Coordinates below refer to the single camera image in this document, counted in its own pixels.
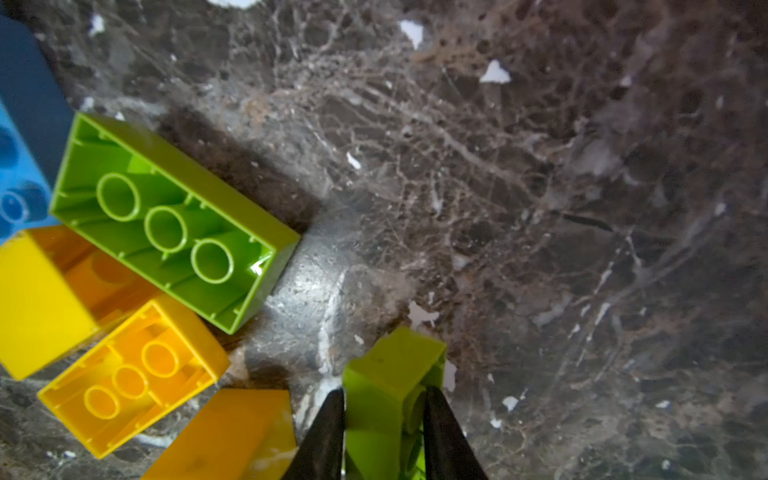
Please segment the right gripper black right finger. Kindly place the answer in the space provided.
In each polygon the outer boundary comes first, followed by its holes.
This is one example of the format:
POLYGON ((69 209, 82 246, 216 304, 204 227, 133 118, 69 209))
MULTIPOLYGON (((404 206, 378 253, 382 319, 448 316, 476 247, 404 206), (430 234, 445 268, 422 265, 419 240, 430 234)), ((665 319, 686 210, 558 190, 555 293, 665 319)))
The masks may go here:
POLYGON ((423 428, 427 479, 488 479, 442 390, 434 386, 426 389, 423 428))

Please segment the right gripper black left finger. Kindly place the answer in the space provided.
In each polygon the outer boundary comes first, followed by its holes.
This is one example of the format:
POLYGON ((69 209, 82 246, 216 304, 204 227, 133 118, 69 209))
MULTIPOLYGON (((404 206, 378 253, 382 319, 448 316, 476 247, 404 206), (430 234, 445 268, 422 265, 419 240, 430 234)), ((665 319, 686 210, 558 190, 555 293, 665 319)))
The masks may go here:
POLYGON ((344 432, 345 395, 338 388, 326 396, 282 480, 340 480, 344 432))

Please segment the yellow lego brick small front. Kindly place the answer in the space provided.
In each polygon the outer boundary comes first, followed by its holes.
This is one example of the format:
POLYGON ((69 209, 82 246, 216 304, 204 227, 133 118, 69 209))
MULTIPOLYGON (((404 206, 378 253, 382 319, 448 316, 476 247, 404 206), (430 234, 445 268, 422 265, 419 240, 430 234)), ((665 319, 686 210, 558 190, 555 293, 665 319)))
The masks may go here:
POLYGON ((280 479, 297 451, 287 390, 219 390, 145 479, 280 479))

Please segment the yellow lego brick small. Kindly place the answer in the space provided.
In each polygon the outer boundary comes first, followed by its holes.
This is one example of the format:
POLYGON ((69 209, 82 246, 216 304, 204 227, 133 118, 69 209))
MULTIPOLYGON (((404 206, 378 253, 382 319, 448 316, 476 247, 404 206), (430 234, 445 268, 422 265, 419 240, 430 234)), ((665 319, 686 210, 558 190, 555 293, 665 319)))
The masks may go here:
POLYGON ((66 226, 1 246, 1 365, 23 380, 103 337, 159 293, 66 226))
POLYGON ((297 451, 287 390, 219 390, 145 479, 280 479, 297 451))

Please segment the green lego brick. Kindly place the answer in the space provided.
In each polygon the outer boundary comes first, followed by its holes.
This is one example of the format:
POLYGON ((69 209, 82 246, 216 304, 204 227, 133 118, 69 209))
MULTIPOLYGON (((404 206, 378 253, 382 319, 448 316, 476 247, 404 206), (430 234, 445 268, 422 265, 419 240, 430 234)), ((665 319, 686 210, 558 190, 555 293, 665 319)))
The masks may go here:
POLYGON ((227 334, 263 306, 301 239, 153 131, 82 112, 50 211, 227 334))
POLYGON ((344 369, 347 479, 424 479, 426 390, 443 385, 444 342, 399 327, 344 369))

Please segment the yellow lego brick long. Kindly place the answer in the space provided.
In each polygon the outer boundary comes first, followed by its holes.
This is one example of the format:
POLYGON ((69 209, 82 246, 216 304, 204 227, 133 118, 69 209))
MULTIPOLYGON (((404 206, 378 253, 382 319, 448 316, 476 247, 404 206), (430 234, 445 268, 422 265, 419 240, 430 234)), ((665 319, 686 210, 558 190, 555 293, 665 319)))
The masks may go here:
POLYGON ((163 294, 149 300, 39 391, 97 459, 198 395, 228 355, 203 321, 163 294))

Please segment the blue lego brick diagonal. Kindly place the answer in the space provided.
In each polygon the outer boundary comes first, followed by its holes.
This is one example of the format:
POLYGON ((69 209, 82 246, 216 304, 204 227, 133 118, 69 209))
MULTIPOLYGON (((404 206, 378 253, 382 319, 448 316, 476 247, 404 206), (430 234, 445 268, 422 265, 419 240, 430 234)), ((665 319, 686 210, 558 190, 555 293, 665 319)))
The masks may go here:
POLYGON ((56 225, 49 204, 74 112, 37 39, 1 17, 1 240, 56 225))

